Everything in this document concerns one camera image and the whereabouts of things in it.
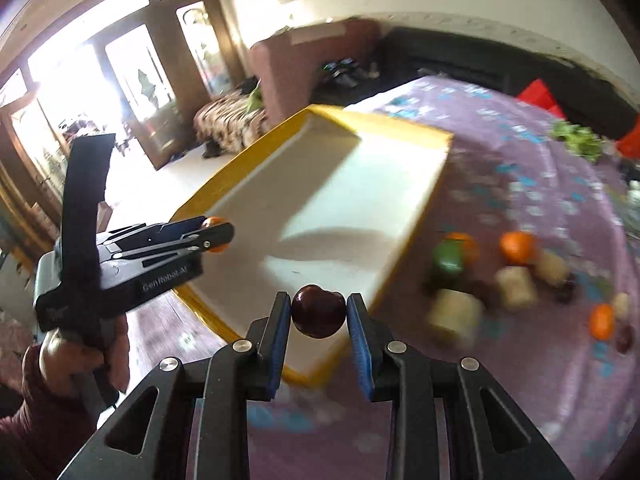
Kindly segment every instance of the blue gripper pad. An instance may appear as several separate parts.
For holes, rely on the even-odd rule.
[[[372,400],[373,362],[367,335],[371,338],[373,332],[370,326],[367,307],[360,294],[351,294],[347,299],[347,327],[353,348],[353,360],[358,370],[358,384],[367,399]]]
[[[284,354],[287,350],[287,339],[289,337],[289,325],[291,324],[291,298],[286,292],[279,292],[276,295],[271,315],[276,315],[275,334],[269,361],[269,381],[268,393],[271,399],[280,387],[282,377],[282,367],[284,366]]]

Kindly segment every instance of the finger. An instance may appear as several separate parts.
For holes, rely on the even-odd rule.
[[[109,382],[126,393],[129,386],[129,338],[126,334],[118,336],[109,346],[107,362],[110,365]]]
[[[43,345],[44,358],[55,361],[56,368],[69,375],[94,370],[104,364],[98,349],[63,339],[59,333],[48,333]]]
[[[129,331],[129,323],[127,322],[127,316],[120,316],[114,319],[113,332],[115,336],[126,334]]]
[[[58,346],[56,357],[59,362],[66,363],[70,375],[87,373],[104,364],[104,355],[97,348],[91,348],[72,341],[62,340]]]

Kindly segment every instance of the patterned tablecloth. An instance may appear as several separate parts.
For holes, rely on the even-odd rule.
[[[575,477],[596,479],[636,421],[640,390],[640,347],[620,355],[587,328],[593,305],[619,291],[630,294],[632,326],[639,321],[639,253],[605,192],[605,184],[621,185],[613,164],[604,158],[591,166],[550,140],[554,118],[544,110],[452,80],[422,78],[350,109],[455,133],[440,192],[376,315],[430,357],[478,358]],[[431,248],[443,232],[471,234],[481,250],[473,275],[491,280],[503,265],[498,238],[514,229],[535,233],[542,247],[568,260],[579,282],[574,301],[561,306],[540,290],[534,309],[487,317],[471,351],[432,344],[424,328],[429,301],[420,291]],[[140,374],[166,355],[189,361],[221,344],[184,306],[170,303],[164,313],[148,305],[129,314]],[[350,356],[325,390],[283,384],[272,403],[250,403],[248,421],[254,480],[385,476],[390,406],[364,401]]]

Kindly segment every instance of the wooden block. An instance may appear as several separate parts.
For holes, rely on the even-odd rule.
[[[440,341],[456,348],[469,348],[476,340],[482,317],[482,303],[456,290],[438,291],[427,324]]]
[[[629,319],[629,295],[626,292],[617,293],[611,301],[611,306],[618,321]]]
[[[502,294],[502,304],[511,312],[529,308],[538,300],[527,267],[504,267],[496,272],[495,281]]]
[[[536,276],[551,286],[560,286],[569,276],[569,267],[557,254],[548,250],[540,251],[536,261]]]

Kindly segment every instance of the silver screw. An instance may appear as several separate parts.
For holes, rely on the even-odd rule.
[[[402,341],[392,341],[386,346],[392,354],[403,354],[406,352],[406,345]]]
[[[160,369],[163,372],[173,372],[178,367],[178,359],[175,357],[165,357],[160,361]]]
[[[234,350],[238,353],[248,352],[251,350],[251,341],[247,339],[239,339],[234,343]]]
[[[480,367],[480,363],[472,357],[465,357],[464,359],[462,359],[462,361],[460,361],[460,365],[465,370],[469,370],[470,372],[475,372]]]

